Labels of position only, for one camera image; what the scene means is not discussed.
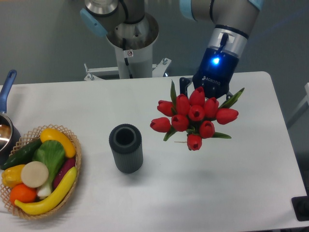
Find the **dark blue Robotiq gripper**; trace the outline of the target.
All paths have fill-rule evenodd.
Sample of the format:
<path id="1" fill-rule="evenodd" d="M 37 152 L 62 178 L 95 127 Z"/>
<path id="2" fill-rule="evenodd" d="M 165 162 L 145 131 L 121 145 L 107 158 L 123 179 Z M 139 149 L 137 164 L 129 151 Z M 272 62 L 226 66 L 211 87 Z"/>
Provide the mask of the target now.
<path id="1" fill-rule="evenodd" d="M 187 96 L 187 89 L 193 82 L 195 88 L 204 89 L 206 98 L 219 98 L 226 95 L 226 99 L 230 99 L 233 94 L 229 91 L 229 83 L 237 64 L 237 57 L 207 48 L 193 78 L 181 77 L 179 79 L 180 93 Z"/>

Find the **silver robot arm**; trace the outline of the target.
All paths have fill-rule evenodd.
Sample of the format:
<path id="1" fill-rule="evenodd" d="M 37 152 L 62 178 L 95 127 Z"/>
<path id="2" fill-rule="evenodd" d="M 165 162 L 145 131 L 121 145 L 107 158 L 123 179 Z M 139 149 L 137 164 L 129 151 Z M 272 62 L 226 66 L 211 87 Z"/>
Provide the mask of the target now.
<path id="1" fill-rule="evenodd" d="M 263 6 L 261 0 L 182 0 L 182 15 L 211 20 L 215 28 L 198 71 L 180 80 L 180 91 L 202 87 L 206 98 L 232 97 L 229 83 Z M 159 28 L 142 0 L 87 0 L 80 16 L 87 28 L 114 47 L 122 79 L 153 77 L 153 44 Z"/>

